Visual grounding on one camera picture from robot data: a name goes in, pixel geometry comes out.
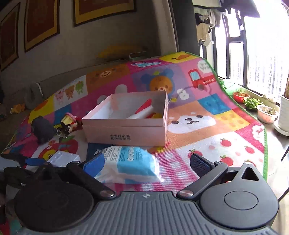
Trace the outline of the yellow toy on floor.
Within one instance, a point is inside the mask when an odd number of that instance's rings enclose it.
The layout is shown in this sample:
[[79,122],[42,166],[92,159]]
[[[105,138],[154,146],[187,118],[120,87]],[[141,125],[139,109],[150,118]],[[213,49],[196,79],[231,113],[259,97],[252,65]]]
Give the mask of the yellow toy on floor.
[[19,114],[25,110],[25,103],[16,104],[10,109],[11,114]]

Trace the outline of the white small box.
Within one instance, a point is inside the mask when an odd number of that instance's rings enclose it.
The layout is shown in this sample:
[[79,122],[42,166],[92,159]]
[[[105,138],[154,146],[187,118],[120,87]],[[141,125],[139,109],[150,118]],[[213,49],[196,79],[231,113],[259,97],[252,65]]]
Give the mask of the white small box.
[[47,162],[52,164],[54,167],[66,167],[67,164],[74,161],[80,162],[79,155],[64,151],[57,151],[48,159]]

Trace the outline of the pink plant pot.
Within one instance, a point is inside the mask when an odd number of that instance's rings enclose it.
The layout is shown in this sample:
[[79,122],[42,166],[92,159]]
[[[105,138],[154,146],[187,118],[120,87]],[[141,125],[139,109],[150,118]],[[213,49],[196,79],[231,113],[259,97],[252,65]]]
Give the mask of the pink plant pot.
[[273,124],[276,118],[278,118],[278,115],[278,112],[274,108],[263,104],[257,106],[257,118],[263,123]]

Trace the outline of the green basket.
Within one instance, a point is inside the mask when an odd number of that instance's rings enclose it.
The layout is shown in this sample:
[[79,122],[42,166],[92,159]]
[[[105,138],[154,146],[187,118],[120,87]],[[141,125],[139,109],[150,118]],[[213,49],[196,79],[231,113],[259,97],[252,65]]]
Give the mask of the green basket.
[[129,61],[140,61],[147,58],[147,52],[141,51],[141,52],[133,52],[129,54]]

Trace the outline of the framed red picture middle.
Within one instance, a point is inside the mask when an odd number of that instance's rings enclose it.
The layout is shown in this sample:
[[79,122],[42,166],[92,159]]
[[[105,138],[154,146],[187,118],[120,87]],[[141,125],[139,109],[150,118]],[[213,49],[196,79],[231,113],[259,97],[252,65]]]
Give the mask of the framed red picture middle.
[[28,0],[25,6],[25,52],[60,33],[58,0]]

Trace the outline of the blue white tissue pack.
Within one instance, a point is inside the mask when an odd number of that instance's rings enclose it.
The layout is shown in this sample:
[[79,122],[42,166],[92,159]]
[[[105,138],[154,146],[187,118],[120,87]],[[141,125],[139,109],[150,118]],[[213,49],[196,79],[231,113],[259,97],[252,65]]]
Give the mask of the blue white tissue pack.
[[160,165],[147,150],[135,146],[110,146],[101,150],[103,167],[94,174],[101,183],[162,183]]

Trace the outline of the yellow toy corn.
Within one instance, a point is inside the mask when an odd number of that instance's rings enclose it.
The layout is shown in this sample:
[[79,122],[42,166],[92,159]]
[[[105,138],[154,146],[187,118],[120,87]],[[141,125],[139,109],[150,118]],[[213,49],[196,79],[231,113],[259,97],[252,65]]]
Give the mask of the yellow toy corn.
[[161,114],[161,113],[153,113],[151,118],[163,118],[163,114]]

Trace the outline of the pink cardboard box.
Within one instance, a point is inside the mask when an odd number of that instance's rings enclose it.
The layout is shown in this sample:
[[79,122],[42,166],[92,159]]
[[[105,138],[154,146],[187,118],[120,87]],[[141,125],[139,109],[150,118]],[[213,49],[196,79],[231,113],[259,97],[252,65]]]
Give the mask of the pink cardboard box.
[[[163,118],[127,119],[152,99]],[[165,146],[169,99],[165,91],[113,93],[82,119],[88,142],[126,146]]]

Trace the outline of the red plant pot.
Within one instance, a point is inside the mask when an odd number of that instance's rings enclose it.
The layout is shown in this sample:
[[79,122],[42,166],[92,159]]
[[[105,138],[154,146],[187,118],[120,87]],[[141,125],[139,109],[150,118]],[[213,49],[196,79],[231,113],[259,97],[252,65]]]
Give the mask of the red plant pot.
[[237,103],[244,103],[244,100],[246,98],[250,98],[250,95],[245,93],[242,89],[236,90],[233,92],[233,99],[237,102]]

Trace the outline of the hanging clothes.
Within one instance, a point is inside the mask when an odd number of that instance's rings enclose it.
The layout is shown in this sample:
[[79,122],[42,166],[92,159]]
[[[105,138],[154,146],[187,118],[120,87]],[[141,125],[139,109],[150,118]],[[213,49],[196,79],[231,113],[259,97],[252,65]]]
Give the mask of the hanging clothes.
[[192,1],[196,20],[198,42],[210,42],[209,29],[219,27],[222,16],[230,14],[231,9],[242,16],[259,18],[254,1]]

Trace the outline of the framed red picture left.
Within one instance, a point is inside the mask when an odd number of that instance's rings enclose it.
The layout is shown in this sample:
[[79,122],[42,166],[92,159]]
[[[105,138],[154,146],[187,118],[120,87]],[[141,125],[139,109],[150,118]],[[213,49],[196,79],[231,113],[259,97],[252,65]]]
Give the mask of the framed red picture left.
[[1,21],[1,71],[19,58],[18,53],[18,23],[21,3]]

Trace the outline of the black plush toy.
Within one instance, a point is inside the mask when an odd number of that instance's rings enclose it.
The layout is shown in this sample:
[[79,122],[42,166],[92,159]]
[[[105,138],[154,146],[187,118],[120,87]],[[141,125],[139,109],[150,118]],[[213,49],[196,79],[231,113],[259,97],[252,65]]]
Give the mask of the black plush toy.
[[54,126],[42,116],[33,119],[31,131],[36,136],[39,145],[49,142],[56,134]]

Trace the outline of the yellow cushion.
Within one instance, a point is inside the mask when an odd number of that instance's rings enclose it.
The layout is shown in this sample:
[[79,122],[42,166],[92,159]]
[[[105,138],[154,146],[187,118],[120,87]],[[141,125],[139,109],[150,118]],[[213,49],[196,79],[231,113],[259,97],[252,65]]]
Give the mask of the yellow cushion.
[[125,59],[128,58],[131,53],[143,51],[146,51],[146,47],[138,44],[112,44],[103,49],[97,55],[97,58],[107,60]]

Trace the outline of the grey neck pillow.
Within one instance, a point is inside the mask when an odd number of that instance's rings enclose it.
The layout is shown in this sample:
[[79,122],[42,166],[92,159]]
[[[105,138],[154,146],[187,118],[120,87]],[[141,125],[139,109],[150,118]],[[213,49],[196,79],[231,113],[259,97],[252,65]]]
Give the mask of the grey neck pillow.
[[25,88],[24,101],[28,110],[33,110],[44,101],[44,95],[39,83],[32,83]]

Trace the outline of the white tall pot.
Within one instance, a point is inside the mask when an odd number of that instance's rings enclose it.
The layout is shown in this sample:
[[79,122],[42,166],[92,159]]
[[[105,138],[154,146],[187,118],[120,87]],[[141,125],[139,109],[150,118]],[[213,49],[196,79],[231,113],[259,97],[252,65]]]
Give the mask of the white tall pot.
[[281,96],[280,114],[274,121],[274,128],[280,134],[289,136],[289,100],[283,95]]

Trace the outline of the green leafy plant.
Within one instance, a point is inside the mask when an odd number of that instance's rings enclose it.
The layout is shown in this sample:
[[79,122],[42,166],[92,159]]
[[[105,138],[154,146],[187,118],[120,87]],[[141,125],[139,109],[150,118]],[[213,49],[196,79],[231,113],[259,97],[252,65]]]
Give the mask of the green leafy plant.
[[246,97],[243,100],[243,103],[245,105],[245,108],[247,110],[250,110],[250,111],[256,111],[257,110],[257,106],[258,105],[262,105],[262,102],[259,99],[256,99],[254,97]]

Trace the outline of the yellow pink toy cupcake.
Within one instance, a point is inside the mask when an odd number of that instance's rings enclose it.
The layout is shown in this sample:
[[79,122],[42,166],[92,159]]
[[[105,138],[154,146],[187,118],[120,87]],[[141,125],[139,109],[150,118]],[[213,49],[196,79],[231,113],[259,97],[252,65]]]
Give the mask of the yellow pink toy cupcake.
[[68,136],[71,132],[82,130],[82,120],[81,118],[72,115],[71,113],[66,113],[61,119],[60,124],[55,125],[57,136]]

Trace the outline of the white red toy rocket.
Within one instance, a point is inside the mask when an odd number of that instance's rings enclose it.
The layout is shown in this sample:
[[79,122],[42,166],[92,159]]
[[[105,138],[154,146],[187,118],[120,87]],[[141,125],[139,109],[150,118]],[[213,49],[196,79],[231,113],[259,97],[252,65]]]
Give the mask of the white red toy rocket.
[[142,119],[142,118],[152,118],[155,114],[154,108],[152,106],[152,99],[148,99],[141,107],[135,111],[135,113],[129,116],[127,119]]

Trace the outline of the colourful cartoon play mat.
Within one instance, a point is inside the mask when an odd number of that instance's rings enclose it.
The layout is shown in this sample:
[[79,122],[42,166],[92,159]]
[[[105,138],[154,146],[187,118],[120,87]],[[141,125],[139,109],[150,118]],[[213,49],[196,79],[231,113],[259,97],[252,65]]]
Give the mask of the colourful cartoon play mat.
[[119,64],[75,79],[31,111],[4,152],[47,160],[61,150],[89,159],[105,145],[88,142],[83,130],[39,145],[31,131],[33,119],[42,116],[59,127],[66,113],[83,118],[110,95],[136,91],[165,91],[169,96],[167,143],[148,148],[164,181],[109,184],[112,190],[177,192],[197,179],[190,168],[194,153],[229,166],[251,163],[267,175],[264,126],[229,97],[203,58],[187,52]]

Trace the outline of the framed red picture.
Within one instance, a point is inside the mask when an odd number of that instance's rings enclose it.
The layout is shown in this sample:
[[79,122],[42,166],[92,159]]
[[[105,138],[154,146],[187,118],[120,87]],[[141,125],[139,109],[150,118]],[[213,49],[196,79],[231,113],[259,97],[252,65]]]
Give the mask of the framed red picture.
[[135,12],[136,1],[73,1],[74,26],[123,13]]
[[18,23],[21,3],[1,21],[1,71],[19,58],[18,53]]
[[28,0],[25,6],[25,52],[60,33],[58,0]]

